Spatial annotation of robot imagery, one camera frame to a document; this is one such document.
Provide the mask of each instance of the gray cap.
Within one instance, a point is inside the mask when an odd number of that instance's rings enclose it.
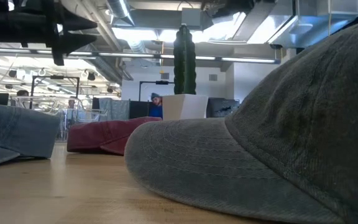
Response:
[[[147,123],[128,140],[144,187],[291,223],[358,223],[358,25],[280,66],[224,119]]]
[[[0,163],[16,157],[50,157],[59,119],[37,111],[0,105]]]

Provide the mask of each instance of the wooden table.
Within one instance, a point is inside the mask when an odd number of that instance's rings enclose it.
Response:
[[[183,205],[153,194],[128,174],[124,158],[68,154],[0,166],[0,223],[267,224]]]

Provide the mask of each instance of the red cap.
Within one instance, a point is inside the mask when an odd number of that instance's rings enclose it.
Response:
[[[135,118],[128,121],[103,121],[78,124],[70,128],[67,139],[68,152],[97,153],[107,151],[124,155],[129,136],[141,124],[161,121],[161,118]]]

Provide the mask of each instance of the cactus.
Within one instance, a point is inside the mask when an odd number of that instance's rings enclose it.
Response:
[[[173,43],[175,94],[196,94],[196,53],[192,35],[185,25]]]

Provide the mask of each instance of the desk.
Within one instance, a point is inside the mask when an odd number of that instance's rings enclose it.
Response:
[[[5,224],[271,224],[183,205],[142,188],[124,158],[68,154],[0,166],[0,223]]]

